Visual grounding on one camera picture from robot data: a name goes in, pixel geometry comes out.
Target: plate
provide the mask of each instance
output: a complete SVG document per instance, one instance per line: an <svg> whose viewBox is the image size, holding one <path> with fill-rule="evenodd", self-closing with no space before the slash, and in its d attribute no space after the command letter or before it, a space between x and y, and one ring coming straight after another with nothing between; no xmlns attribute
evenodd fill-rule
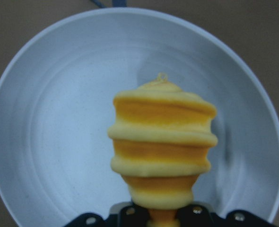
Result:
<svg viewBox="0 0 279 227"><path fill-rule="evenodd" d="M210 172L196 201L225 216L273 221L279 207L279 120L248 66L201 28L147 9L80 13L48 27L0 79L0 194L22 227L63 226L83 212L104 218L129 201L110 169L114 95L165 72L213 103Z"/></svg>

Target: brown surface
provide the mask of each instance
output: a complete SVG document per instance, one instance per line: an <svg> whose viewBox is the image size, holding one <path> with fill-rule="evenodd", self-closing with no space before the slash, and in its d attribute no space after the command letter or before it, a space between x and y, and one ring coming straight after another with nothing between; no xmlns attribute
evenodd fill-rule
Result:
<svg viewBox="0 0 279 227"><path fill-rule="evenodd" d="M102 2L111 6L110 0ZM278 0L127 0L186 19L231 47L251 67L279 116ZM67 16L96 9L89 0L0 0L0 76L14 54L35 34ZM279 212L274 222L279 226ZM0 227L16 224L0 199Z"/></svg>

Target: bowl rim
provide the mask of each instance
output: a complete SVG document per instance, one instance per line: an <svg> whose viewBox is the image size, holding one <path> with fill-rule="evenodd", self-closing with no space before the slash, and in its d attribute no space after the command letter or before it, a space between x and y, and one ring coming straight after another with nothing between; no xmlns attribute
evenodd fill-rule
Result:
<svg viewBox="0 0 279 227"><path fill-rule="evenodd" d="M15 65L17 60L25 53L27 52L28 48L31 47L33 44L35 44L38 40L40 40L42 37L44 37L46 34L52 32L53 30L64 26L70 22L75 22L77 20L83 19L85 17L94 17L94 16L100 16L100 15L109 15L109 14L136 14L136 15L142 15L147 17L156 17L158 19L162 19L164 21L172 22L177 25L186 27L187 29L190 29L199 35L203 36L204 38L211 41L214 45L219 47L221 50L223 50L229 57L231 57L246 73L246 75L249 77L251 82L254 84L260 95L262 96L263 100L265 101L265 104L269 110L270 116L273 119L274 126L276 129L276 134L278 136L278 142L279 142L279 118L277 116L277 113L275 111L274 105L270 100L270 97L266 93L265 89L263 88L261 82L258 80L256 75L253 73L253 71L249 68L249 66L241 59L240 56L238 56L230 47L228 47L225 43L223 43L221 40L216 38L214 35L209 33L208 31L204 30L203 28L193 24L190 21L187 21L185 19L179 18L177 16L173 16L164 12L159 12L151 9L141 9L141 8L104 8L104 9L93 9L85 12L81 12L75 15L68 16L64 19L61 19L50 26L43 29L41 32L36 34L33 38L31 38L28 42L22 46L22 48L14 55L14 57L11 59L7 67L5 68L1 78L0 78L0 90L4 83L4 80L6 79L8 73L12 69L12 67ZM17 224L20 225L19 220L15 217L14 212L10 209L5 195L2 193L2 189L0 188L0 196L3 200L3 203L5 204L7 210L10 212L11 216L15 220ZM267 219L268 222L273 222L275 219L275 216L279 210L279 189L278 193L275 198L275 203L273 205L273 208L271 210L271 213Z"/></svg>

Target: bowl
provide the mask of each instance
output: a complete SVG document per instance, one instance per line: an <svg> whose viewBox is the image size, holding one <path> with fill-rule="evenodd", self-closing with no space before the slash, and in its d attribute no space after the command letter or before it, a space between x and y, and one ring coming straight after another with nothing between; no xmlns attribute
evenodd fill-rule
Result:
<svg viewBox="0 0 279 227"><path fill-rule="evenodd" d="M194 198L224 217L279 207L279 120L262 85L229 47L180 18L147 9L80 13L46 28L0 79L0 195L22 227L108 217L129 201L110 168L114 95L165 72L218 109L211 170Z"/></svg>

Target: yellow object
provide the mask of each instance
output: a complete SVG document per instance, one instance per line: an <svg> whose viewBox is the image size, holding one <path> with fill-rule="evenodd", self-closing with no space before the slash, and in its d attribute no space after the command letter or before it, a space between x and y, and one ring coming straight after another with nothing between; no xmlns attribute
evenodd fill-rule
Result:
<svg viewBox="0 0 279 227"><path fill-rule="evenodd" d="M148 227L178 227L176 210L193 201L193 184L210 169L208 150L217 144L210 130L215 106L161 73L119 92L113 104L112 169L128 184L132 200L149 209Z"/></svg>

